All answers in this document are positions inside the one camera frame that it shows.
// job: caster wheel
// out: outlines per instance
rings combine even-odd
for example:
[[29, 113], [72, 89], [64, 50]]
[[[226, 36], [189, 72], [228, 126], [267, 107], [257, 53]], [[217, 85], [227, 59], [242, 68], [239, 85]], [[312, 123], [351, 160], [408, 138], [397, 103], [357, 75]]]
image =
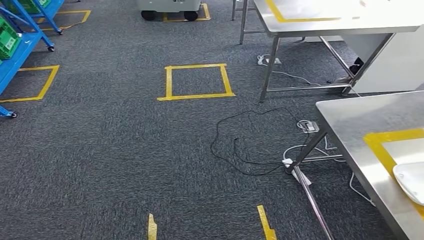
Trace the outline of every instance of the caster wheel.
[[141, 11], [141, 17], [146, 21], [153, 21], [156, 18], [154, 11]]
[[198, 19], [198, 13], [195, 11], [185, 11], [184, 18], [189, 22], [195, 21]]

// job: blue shelving rack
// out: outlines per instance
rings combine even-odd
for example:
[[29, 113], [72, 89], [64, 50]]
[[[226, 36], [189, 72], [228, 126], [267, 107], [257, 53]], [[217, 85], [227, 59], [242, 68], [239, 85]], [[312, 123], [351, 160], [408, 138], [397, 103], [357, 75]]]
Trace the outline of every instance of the blue shelving rack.
[[[20, 21], [28, 26], [30, 26], [34, 31], [33, 32], [22, 32], [21, 41], [16, 48], [13, 56], [9, 59], [2, 60], [0, 64], [0, 94], [8, 86], [9, 82], [18, 72], [19, 68], [24, 64], [25, 60], [28, 58], [30, 53], [36, 47], [37, 43], [40, 40], [43, 40], [47, 45], [47, 49], [50, 52], [55, 51], [54, 44], [49, 40], [49, 38], [44, 34], [40, 27], [34, 22], [33, 18], [25, 11], [24, 7], [18, 2], [18, 0], [10, 0], [19, 10], [19, 16], [10, 12], [6, 8], [0, 5], [0, 13], [4, 15], [7, 19], [10, 20], [12, 24], [16, 27], [14, 21]], [[14, 111], [7, 110], [6, 108], [0, 105], [0, 117], [10, 117], [15, 118], [17, 114]]]
[[[16, 2], [16, 0], [6, 0], [6, 2]], [[38, 0], [33, 1], [40, 13], [29, 13], [32, 18], [44, 18], [45, 23], [47, 22], [52, 26], [56, 33], [62, 34], [62, 29], [58, 27], [53, 21], [53, 17], [58, 13], [65, 0], [51, 0], [51, 2], [43, 7]]]

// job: yellow tape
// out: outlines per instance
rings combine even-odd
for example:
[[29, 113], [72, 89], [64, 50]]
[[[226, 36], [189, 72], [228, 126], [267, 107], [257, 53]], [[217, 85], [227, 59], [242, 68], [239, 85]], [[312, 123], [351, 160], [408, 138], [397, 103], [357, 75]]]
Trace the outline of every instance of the yellow tape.
[[172, 97], [172, 69], [166, 68], [166, 97]]
[[41, 91], [38, 94], [38, 98], [43, 99], [44, 95], [47, 93], [47, 90], [50, 88], [50, 85], [52, 84], [53, 80], [56, 77], [56, 74], [58, 73], [59, 65], [53, 66], [50, 72], [50, 75], [48, 76], [47, 81], [45, 82], [44, 86], [42, 87]]
[[[209, 8], [208, 8], [208, 5], [206, 4], [206, 3], [202, 3], [201, 5], [200, 5], [200, 7], [201, 8], [203, 8], [203, 11], [204, 11], [204, 17], [199, 17], [199, 18], [197, 18], [196, 19], [196, 21], [208, 21], [208, 20], [211, 20], [211, 15], [209, 14]], [[163, 13], [163, 15], [162, 15], [163, 17], [162, 17], [162, 21], [164, 22], [164, 23], [170, 23], [170, 22], [187, 22], [187, 20], [186, 19], [174, 19], [174, 20], [169, 20], [168, 19], [168, 14], [166, 13], [166, 12], [164, 12]]]
[[258, 205], [257, 211], [259, 213], [259, 218], [262, 223], [263, 233], [265, 234], [266, 240], [277, 240], [276, 231], [270, 228], [268, 224], [267, 215], [265, 214], [264, 206]]
[[281, 14], [280, 10], [274, 3], [274, 0], [265, 0], [268, 4], [269, 9], [274, 14], [277, 21], [280, 23], [301, 23], [301, 22], [322, 22], [322, 21], [334, 21], [342, 19], [341, 17], [321, 17], [321, 18], [293, 18], [293, 19], [285, 19]]
[[209, 99], [209, 98], [222, 98], [222, 97], [234, 97], [235, 94], [231, 93], [212, 93], [212, 94], [199, 94], [199, 95], [179, 95], [170, 97], [158, 97], [159, 101], [171, 101], [171, 100], [182, 100], [182, 99]]
[[[57, 14], [80, 14], [80, 13], [84, 13], [84, 17], [82, 17], [82, 20], [80, 22], [77, 22], [75, 24], [69, 25], [69, 26], [61, 26], [59, 27], [60, 29], [69, 29], [72, 28], [73, 26], [79, 25], [79, 24], [83, 24], [85, 22], [87, 22], [87, 19], [89, 18], [90, 14], [92, 13], [91, 10], [80, 10], [80, 11], [60, 11]], [[44, 22], [44, 18], [40, 18], [37, 23], [42, 23]], [[42, 31], [52, 31], [54, 30], [53, 28], [42, 28]]]
[[200, 69], [200, 68], [213, 68], [213, 67], [221, 67], [227, 66], [225, 63], [217, 63], [217, 64], [196, 64], [196, 65], [180, 65], [180, 66], [167, 66], [165, 69]]
[[[222, 97], [234, 97], [235, 94], [231, 90], [230, 80], [228, 79], [225, 63], [215, 64], [196, 64], [196, 65], [179, 65], [179, 66], [166, 66], [166, 93], [165, 97], [158, 97], [158, 101], [171, 101], [171, 100], [182, 100], [182, 99], [207, 99], [207, 98], [222, 98]], [[224, 83], [225, 93], [211, 93], [211, 94], [197, 94], [197, 95], [172, 95], [172, 70], [176, 69], [198, 69], [198, 68], [214, 68], [219, 67], [221, 71], [222, 81]]]
[[50, 88], [50, 85], [52, 84], [53, 80], [56, 77], [56, 74], [58, 73], [60, 65], [53, 65], [53, 66], [38, 66], [38, 67], [29, 67], [29, 68], [20, 68], [18, 72], [27, 72], [27, 71], [38, 71], [38, 70], [51, 70], [50, 74], [48, 75], [47, 81], [44, 83], [44, 86], [42, 87], [41, 91], [38, 93], [37, 96], [33, 97], [23, 97], [23, 98], [12, 98], [12, 99], [4, 99], [0, 100], [0, 103], [13, 103], [13, 102], [23, 102], [23, 101], [36, 101], [41, 100], [44, 98], [44, 95], [47, 93], [47, 90]]
[[153, 214], [148, 214], [147, 240], [156, 240], [158, 235], [158, 225], [155, 223]]
[[[408, 129], [402, 131], [388, 131], [379, 133], [368, 133], [363, 137], [363, 140], [368, 144], [369, 148], [374, 152], [381, 164], [384, 166], [386, 171], [390, 174], [393, 181], [396, 181], [396, 177], [393, 174], [393, 167], [396, 166], [396, 162], [390, 153], [384, 148], [383, 143], [386, 142], [397, 142], [412, 139], [424, 138], [424, 129]], [[417, 212], [421, 215], [424, 220], [424, 206], [421, 206], [412, 200], [412, 205], [415, 207]]]
[[225, 65], [221, 65], [221, 76], [222, 76], [222, 81], [224, 82], [224, 88], [225, 88], [225, 92], [227, 94], [234, 94], [233, 91], [231, 90], [231, 86], [230, 86], [230, 80], [228, 79], [228, 75], [227, 75], [227, 70], [225, 69]]

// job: green plastic crate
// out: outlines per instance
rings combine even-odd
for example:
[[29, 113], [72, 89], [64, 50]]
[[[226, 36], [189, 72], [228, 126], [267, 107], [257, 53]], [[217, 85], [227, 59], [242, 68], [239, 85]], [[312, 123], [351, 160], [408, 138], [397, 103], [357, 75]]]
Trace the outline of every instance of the green plastic crate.
[[0, 59], [11, 58], [20, 41], [16, 31], [0, 16]]
[[[39, 14], [41, 11], [39, 8], [35, 5], [34, 1], [37, 0], [18, 0], [22, 7], [26, 10], [29, 14]], [[49, 3], [52, 0], [38, 0], [40, 5], [44, 8], [49, 5]], [[1, 2], [8, 7], [8, 10], [11, 11], [14, 14], [19, 14], [18, 9], [13, 5], [9, 0], [1, 0]]]

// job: white robot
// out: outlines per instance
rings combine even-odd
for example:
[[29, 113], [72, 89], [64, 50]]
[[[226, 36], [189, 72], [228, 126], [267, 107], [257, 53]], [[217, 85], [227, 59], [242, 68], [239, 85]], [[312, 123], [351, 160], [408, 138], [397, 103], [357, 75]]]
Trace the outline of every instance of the white robot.
[[198, 18], [197, 11], [200, 8], [201, 0], [137, 0], [138, 9], [141, 16], [152, 21], [159, 13], [178, 13], [184, 11], [184, 18], [187, 21], [195, 21]]

